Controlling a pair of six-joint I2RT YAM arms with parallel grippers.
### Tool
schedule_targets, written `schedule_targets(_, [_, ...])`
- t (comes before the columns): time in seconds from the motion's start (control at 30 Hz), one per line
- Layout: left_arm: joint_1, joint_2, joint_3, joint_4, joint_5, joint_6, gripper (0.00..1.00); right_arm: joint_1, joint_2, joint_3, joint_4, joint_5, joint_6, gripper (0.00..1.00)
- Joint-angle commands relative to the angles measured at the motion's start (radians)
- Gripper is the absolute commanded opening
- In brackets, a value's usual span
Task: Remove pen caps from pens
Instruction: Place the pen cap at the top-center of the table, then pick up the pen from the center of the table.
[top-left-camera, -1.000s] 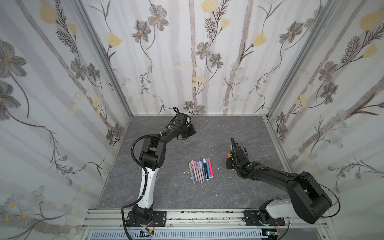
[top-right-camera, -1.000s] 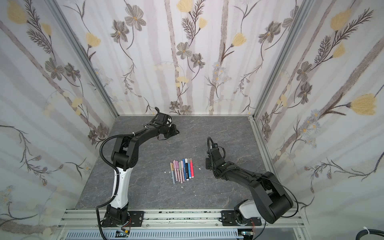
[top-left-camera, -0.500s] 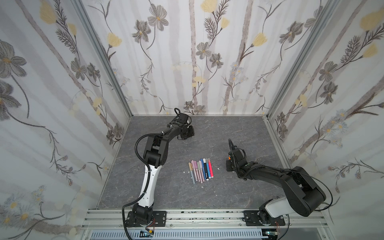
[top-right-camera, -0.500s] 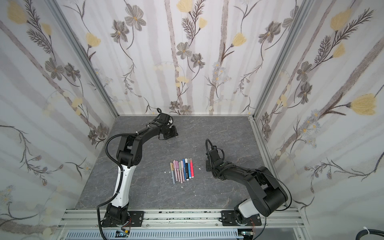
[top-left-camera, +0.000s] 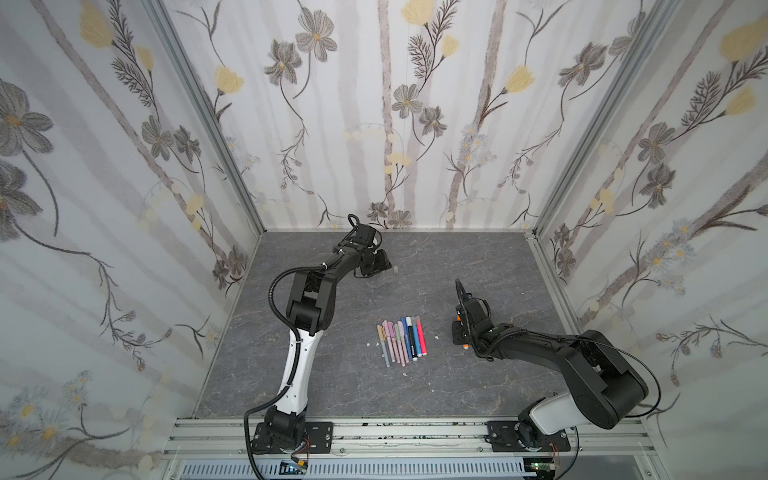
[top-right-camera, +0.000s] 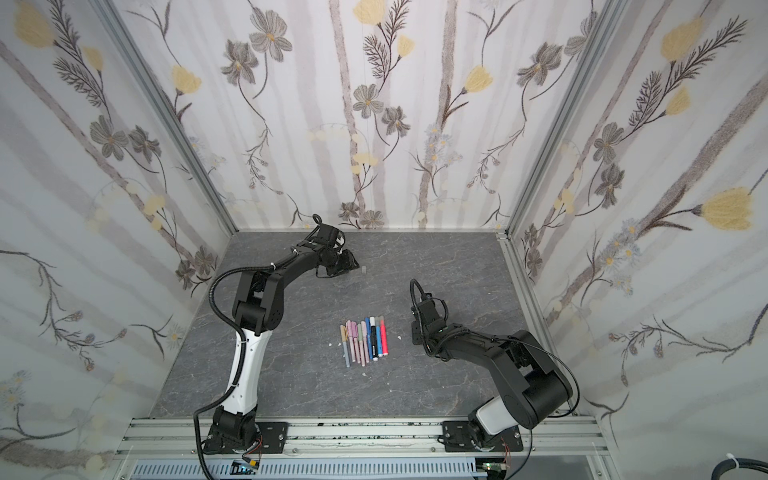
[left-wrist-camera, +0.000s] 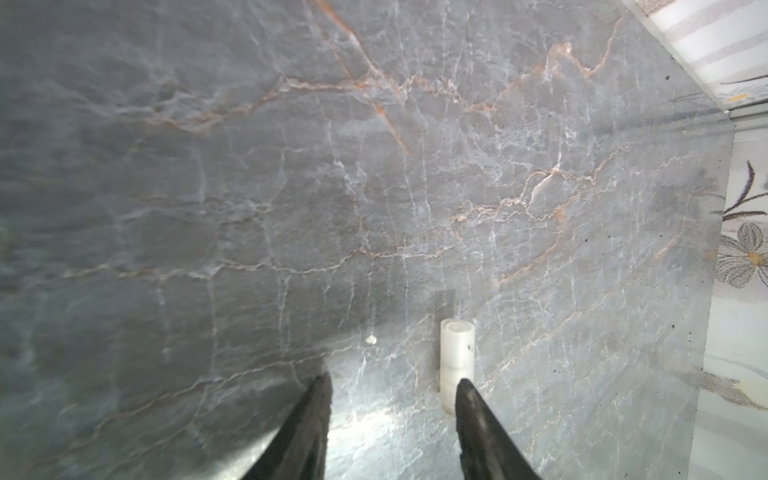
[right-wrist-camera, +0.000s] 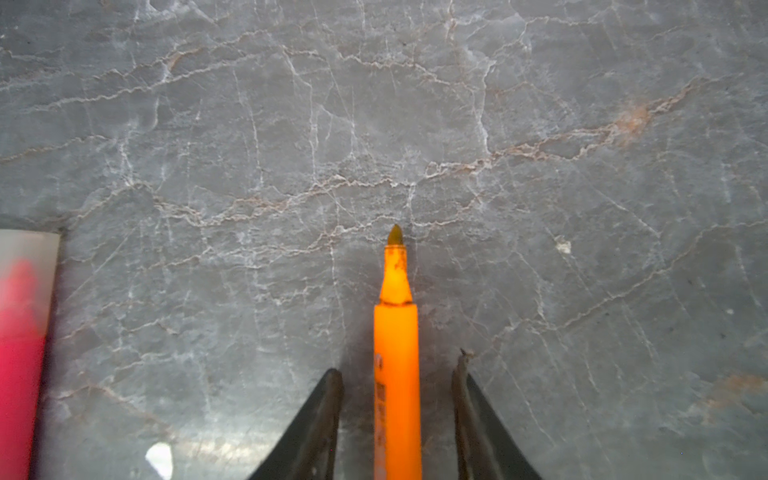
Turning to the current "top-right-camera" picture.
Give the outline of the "pink marker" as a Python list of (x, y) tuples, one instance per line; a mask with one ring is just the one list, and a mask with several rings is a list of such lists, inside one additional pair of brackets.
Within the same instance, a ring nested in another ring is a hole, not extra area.
[(383, 317), (379, 318), (378, 320), (378, 326), (379, 326), (379, 338), (381, 343), (381, 356), (387, 356), (389, 355), (389, 348), (388, 348), (388, 339), (387, 339), (387, 330), (386, 330), (386, 324)]

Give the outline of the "light blue marker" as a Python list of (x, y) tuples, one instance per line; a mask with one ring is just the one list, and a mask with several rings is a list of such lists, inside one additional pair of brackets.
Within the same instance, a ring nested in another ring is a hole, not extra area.
[(383, 343), (382, 343), (382, 336), (381, 336), (381, 320), (378, 317), (372, 318), (372, 328), (375, 333), (375, 346), (376, 346), (376, 357), (381, 358), (384, 354), (383, 352)]

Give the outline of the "black marker white cap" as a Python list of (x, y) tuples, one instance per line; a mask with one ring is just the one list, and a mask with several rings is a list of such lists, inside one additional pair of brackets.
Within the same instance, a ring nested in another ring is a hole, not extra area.
[(373, 324), (372, 324), (372, 318), (374, 318), (374, 317), (370, 317), (370, 322), (371, 322), (371, 342), (372, 342), (372, 347), (373, 347), (373, 350), (374, 350), (374, 356), (375, 356), (375, 358), (374, 358), (374, 361), (377, 361), (377, 360), (378, 360), (378, 358), (376, 357), (376, 353), (377, 353), (377, 352), (376, 352), (376, 346), (375, 346), (375, 343), (376, 343), (376, 340), (375, 340), (375, 338), (376, 338), (376, 337), (375, 337), (375, 333), (374, 333), (374, 331), (373, 331), (373, 328), (372, 328), (372, 326), (373, 326)]

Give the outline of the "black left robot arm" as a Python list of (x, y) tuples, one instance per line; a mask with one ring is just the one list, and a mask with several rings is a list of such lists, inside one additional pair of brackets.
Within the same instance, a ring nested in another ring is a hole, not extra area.
[[(305, 273), (320, 268), (333, 278), (359, 267), (345, 248), (344, 233), (325, 224), (317, 225), (286, 257), (268, 265), (237, 267), (218, 275), (208, 292), (213, 313), (235, 331), (233, 366), (225, 393), (193, 414), (196, 444), (202, 455), (246, 453), (263, 440), (256, 421), (258, 384), (262, 364), (273, 331), (285, 313), (287, 287)], [(232, 312), (227, 315), (216, 303), (216, 289), (229, 278), (239, 278)]]

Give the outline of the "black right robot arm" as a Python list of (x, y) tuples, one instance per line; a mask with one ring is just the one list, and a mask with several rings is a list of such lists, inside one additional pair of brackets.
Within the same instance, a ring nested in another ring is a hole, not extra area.
[(449, 323), (446, 302), (429, 294), (414, 297), (411, 312), (412, 340), (427, 356), (482, 367), (497, 389), (497, 395), (475, 408), (457, 432), (444, 430), (447, 449), (489, 451), (505, 433), (538, 426), (574, 394), (557, 360), (530, 332), (496, 336)]

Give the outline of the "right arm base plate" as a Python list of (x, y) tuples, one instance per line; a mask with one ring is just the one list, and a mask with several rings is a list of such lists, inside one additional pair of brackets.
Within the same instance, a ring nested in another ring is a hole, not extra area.
[(497, 434), (486, 433), (479, 424), (469, 420), (444, 421), (438, 442), (449, 453), (469, 452), (521, 452), (522, 436), (517, 426)]

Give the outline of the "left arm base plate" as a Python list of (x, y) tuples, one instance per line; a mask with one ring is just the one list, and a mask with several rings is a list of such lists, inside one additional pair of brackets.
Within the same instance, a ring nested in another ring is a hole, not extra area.
[(287, 429), (287, 422), (247, 422), (238, 431), (213, 425), (202, 442), (202, 451), (208, 455), (281, 454)]

